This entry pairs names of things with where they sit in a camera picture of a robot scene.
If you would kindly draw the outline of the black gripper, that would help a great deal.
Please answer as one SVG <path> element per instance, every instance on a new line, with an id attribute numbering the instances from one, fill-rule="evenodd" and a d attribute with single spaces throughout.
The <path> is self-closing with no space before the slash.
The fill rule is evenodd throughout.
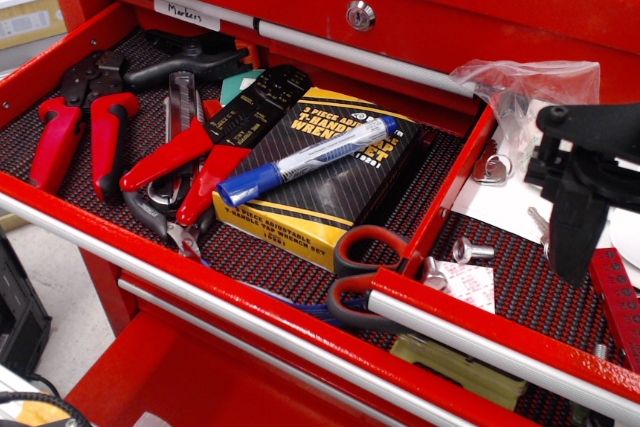
<path id="1" fill-rule="evenodd" d="M 639 104 L 551 105 L 540 110 L 536 126 L 542 140 L 529 161 L 525 181 L 542 187 L 542 196 L 554 202 L 551 268 L 566 283 L 579 287 L 610 205 L 639 206 L 639 173 L 618 164 L 639 163 Z M 562 186 L 572 182 L 586 188 Z"/>

